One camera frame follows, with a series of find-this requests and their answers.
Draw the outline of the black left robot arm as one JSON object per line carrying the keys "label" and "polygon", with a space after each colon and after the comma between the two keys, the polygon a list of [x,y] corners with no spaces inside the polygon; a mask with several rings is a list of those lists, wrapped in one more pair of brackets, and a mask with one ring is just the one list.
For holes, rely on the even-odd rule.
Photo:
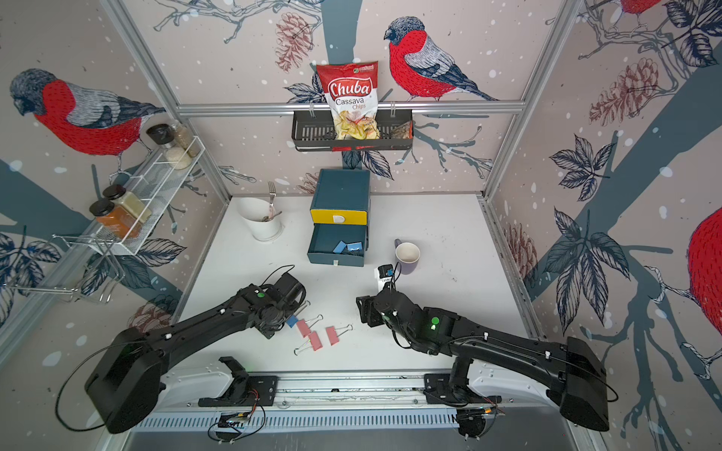
{"label": "black left robot arm", "polygon": [[112,434],[126,432],[156,407],[162,377],[219,340],[255,329],[270,339],[306,300],[306,288],[285,272],[274,284],[249,285],[229,300],[162,329],[119,333],[91,372],[86,394]]}

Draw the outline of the teal drawer cabinet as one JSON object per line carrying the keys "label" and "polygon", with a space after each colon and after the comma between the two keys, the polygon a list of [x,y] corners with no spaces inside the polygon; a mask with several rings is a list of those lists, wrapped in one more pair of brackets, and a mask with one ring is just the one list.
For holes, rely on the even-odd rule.
{"label": "teal drawer cabinet", "polygon": [[310,205],[323,210],[365,210],[370,215],[370,172],[322,169]]}

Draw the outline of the yellow drawer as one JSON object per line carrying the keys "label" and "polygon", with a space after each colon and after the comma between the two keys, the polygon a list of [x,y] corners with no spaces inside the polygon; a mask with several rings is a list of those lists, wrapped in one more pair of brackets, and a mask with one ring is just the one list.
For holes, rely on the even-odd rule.
{"label": "yellow drawer", "polygon": [[366,226],[369,222],[369,215],[365,210],[312,209],[310,214],[315,224]]}

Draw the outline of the pink binder clip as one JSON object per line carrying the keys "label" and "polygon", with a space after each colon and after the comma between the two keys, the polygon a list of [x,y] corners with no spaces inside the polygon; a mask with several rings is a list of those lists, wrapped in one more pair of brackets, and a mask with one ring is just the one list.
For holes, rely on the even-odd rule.
{"label": "pink binder clip", "polygon": [[301,333],[301,336],[303,338],[307,338],[311,335],[313,327],[323,320],[323,315],[319,314],[316,317],[312,319],[299,319],[295,326],[297,327],[298,331]]}
{"label": "pink binder clip", "polygon": [[299,356],[304,351],[319,351],[322,347],[323,343],[321,341],[321,338],[319,337],[317,332],[313,331],[308,335],[306,341],[302,345],[293,350],[293,354],[295,356]]}
{"label": "pink binder clip", "polygon": [[325,332],[331,346],[335,346],[340,343],[340,337],[343,334],[353,331],[353,325],[348,324],[343,327],[328,326],[325,328]]}

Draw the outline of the teal drawer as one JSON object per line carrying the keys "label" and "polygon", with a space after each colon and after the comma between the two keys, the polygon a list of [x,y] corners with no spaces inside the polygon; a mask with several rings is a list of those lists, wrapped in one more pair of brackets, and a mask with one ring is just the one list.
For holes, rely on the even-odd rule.
{"label": "teal drawer", "polygon": [[[346,244],[362,242],[364,250],[359,253],[350,253],[345,249],[342,254],[334,254],[333,249],[340,241],[346,242]],[[316,224],[306,254],[312,264],[363,267],[368,247],[368,227],[366,225]]]}

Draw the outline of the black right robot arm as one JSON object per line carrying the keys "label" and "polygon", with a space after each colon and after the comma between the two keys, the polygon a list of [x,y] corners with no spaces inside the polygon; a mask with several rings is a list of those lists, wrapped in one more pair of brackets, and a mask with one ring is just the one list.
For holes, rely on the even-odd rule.
{"label": "black right robot arm", "polygon": [[359,316],[370,327],[385,325],[409,348],[456,359],[449,390],[458,395],[468,386],[462,370],[475,360],[501,366],[546,387],[545,396],[560,414],[588,430],[610,430],[607,371],[587,342],[569,337],[564,343],[539,341],[483,326],[437,307],[420,307],[400,291],[385,288],[355,300]]}

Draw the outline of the blue binder clip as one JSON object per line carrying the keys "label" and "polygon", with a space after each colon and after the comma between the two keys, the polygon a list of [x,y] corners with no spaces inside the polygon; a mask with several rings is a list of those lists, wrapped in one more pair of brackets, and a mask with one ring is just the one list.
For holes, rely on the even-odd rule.
{"label": "blue binder clip", "polygon": [[346,245],[346,250],[350,253],[359,253],[364,250],[364,244],[362,242],[353,242]]}
{"label": "blue binder clip", "polygon": [[286,323],[290,328],[295,327],[296,323],[298,323],[299,319],[295,315],[289,316],[289,319],[287,319]]}
{"label": "blue binder clip", "polygon": [[334,254],[342,254],[346,248],[347,248],[346,242],[340,241],[333,249],[333,253]]}

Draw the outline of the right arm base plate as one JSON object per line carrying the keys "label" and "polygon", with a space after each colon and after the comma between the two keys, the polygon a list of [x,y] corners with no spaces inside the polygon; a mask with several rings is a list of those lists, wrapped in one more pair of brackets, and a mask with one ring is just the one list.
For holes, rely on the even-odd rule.
{"label": "right arm base plate", "polygon": [[468,386],[452,385],[449,373],[425,374],[422,393],[429,404],[453,408],[464,408],[471,404],[496,405],[502,402],[501,396],[484,397]]}

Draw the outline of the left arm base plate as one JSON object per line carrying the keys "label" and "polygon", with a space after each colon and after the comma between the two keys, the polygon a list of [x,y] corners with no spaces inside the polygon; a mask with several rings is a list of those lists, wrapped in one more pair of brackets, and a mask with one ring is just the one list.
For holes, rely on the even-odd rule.
{"label": "left arm base plate", "polygon": [[270,407],[274,404],[278,376],[250,376],[246,369],[230,356],[220,357],[219,362],[231,371],[231,384],[217,398],[200,398],[197,403],[199,407]]}

